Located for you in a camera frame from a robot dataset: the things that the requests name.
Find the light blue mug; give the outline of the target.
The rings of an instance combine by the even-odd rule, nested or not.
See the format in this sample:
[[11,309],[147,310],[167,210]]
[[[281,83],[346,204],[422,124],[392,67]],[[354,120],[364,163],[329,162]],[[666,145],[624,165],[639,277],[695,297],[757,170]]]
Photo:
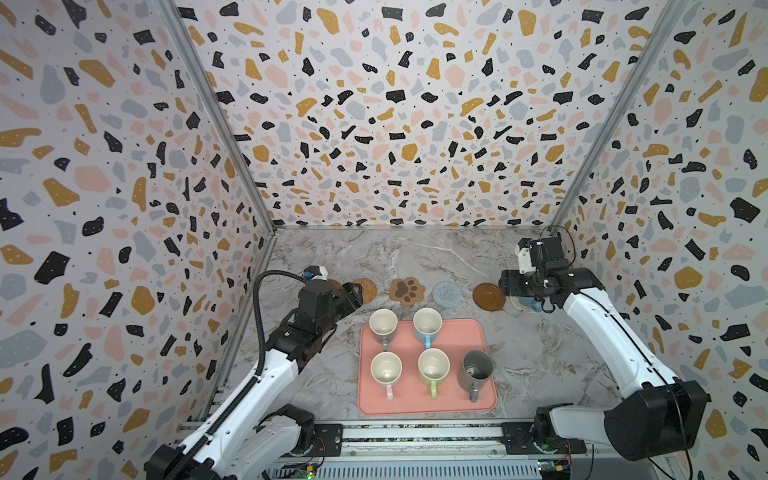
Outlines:
[[546,313],[551,314],[556,310],[556,306],[546,306],[544,300],[536,300],[530,297],[517,297],[520,304],[524,307],[523,313]]

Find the clear patterned round coaster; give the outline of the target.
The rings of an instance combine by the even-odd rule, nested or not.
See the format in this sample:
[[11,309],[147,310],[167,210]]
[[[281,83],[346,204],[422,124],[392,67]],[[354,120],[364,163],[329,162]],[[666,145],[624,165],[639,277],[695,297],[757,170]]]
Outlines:
[[520,312],[524,311],[524,307],[520,304],[519,299],[517,297],[509,297],[508,300],[515,309],[517,309]]

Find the woven tan round coaster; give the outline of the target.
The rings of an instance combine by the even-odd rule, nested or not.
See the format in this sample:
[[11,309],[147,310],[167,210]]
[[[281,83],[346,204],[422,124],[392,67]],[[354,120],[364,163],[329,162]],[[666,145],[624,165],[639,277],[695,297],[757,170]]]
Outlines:
[[358,284],[362,288],[362,298],[364,304],[370,304],[378,295],[378,289],[375,283],[368,278],[352,280],[352,283]]

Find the dark brown round coaster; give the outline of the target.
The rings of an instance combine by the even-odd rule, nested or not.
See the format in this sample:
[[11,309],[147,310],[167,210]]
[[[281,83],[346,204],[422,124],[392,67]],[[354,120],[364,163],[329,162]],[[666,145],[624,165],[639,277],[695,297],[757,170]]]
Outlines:
[[472,293],[473,301],[482,310],[495,312],[504,308],[506,297],[500,287],[493,283],[481,283]]

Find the white mug grey handle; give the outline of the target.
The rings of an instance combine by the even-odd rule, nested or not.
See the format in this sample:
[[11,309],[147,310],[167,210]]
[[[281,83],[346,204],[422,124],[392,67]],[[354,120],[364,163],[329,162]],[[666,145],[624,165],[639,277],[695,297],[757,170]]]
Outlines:
[[397,315],[390,309],[378,309],[369,317],[369,328],[384,351],[389,350],[399,325]]

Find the white mug pink handle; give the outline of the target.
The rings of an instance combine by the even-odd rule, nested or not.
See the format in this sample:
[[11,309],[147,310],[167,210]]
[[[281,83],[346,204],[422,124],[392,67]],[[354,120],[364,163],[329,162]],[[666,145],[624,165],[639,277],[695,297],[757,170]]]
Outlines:
[[394,400],[394,386],[402,376],[403,365],[400,357],[389,351],[377,354],[370,364],[375,383],[386,392],[387,400]]

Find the grey blue round coaster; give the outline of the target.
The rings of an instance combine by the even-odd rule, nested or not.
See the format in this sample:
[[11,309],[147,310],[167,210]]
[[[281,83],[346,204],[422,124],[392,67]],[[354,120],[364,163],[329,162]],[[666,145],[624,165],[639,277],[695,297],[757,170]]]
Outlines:
[[463,301],[461,288],[451,281],[441,281],[432,289],[432,298],[436,305],[444,309],[454,309]]

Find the white mug blue handle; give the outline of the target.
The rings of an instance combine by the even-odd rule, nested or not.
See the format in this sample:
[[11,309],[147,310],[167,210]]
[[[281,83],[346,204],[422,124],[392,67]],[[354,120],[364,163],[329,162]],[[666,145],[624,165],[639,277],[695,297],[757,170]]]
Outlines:
[[413,331],[415,338],[430,349],[437,339],[443,325],[441,314],[433,308],[419,309],[413,317]]

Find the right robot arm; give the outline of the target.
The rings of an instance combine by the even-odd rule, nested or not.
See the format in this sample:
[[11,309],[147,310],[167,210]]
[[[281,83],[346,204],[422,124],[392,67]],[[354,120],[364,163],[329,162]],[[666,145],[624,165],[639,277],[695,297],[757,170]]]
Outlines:
[[568,440],[606,444],[629,461],[689,450],[711,400],[702,386],[682,380],[641,342],[596,275],[567,260],[558,237],[524,238],[516,255],[519,267],[500,276],[502,293],[562,309],[597,349],[622,397],[609,410],[538,408],[534,442],[540,448]]

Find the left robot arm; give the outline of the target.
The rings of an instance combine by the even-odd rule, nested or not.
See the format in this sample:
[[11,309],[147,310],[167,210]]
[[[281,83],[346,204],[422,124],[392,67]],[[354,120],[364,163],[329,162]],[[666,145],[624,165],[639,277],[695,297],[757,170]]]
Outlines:
[[273,402],[319,354],[338,322],[364,304],[358,283],[335,286],[323,269],[297,276],[298,305],[270,334],[259,328],[259,359],[219,408],[179,446],[160,446],[149,479],[251,479],[284,455],[318,452],[312,413]]

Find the brown paw print coaster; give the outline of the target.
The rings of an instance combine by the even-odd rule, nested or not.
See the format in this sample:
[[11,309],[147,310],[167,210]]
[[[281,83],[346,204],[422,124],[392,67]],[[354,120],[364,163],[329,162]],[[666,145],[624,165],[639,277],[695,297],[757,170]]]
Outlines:
[[412,307],[425,298],[426,288],[416,278],[395,279],[389,289],[389,298],[405,307]]

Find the grey metal mug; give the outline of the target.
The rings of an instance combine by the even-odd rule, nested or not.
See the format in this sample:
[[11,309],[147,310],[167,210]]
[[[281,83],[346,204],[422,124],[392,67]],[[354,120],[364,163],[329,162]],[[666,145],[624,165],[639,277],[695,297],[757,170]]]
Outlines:
[[485,351],[471,350],[463,357],[457,379],[472,403],[478,401],[480,391],[492,378],[493,371],[493,360]]

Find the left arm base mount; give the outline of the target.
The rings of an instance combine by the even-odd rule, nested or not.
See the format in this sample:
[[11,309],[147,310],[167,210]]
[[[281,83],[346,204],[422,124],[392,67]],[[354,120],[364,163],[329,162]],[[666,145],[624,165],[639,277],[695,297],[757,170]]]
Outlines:
[[342,450],[343,430],[344,426],[341,423],[305,422],[300,425],[299,439],[288,455],[339,457]]

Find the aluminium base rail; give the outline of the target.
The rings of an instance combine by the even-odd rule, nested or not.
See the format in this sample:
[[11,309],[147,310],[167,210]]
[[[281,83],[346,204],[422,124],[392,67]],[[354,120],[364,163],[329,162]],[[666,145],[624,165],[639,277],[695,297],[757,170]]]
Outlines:
[[508,455],[501,424],[522,419],[316,421],[344,426],[339,457],[282,456],[251,479],[691,479],[683,455],[628,461],[584,454]]

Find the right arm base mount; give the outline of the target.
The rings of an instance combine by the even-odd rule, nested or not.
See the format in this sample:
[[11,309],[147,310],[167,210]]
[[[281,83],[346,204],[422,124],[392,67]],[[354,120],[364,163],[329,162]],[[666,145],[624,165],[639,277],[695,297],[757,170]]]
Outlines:
[[508,455],[586,453],[587,447],[584,441],[565,439],[555,433],[549,414],[554,408],[561,406],[568,406],[568,403],[538,407],[530,421],[503,422],[501,442],[506,453]]

